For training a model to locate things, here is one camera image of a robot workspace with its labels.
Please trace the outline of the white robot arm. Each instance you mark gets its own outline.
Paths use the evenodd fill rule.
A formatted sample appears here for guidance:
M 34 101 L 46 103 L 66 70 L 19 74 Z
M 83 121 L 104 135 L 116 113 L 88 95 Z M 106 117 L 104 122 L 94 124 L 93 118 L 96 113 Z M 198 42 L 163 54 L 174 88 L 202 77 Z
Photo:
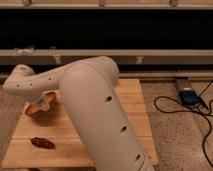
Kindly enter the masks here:
M 115 93 L 119 69 L 107 57 L 93 57 L 37 74 L 17 65 L 3 91 L 41 106 L 57 90 L 97 171 L 155 171 Z

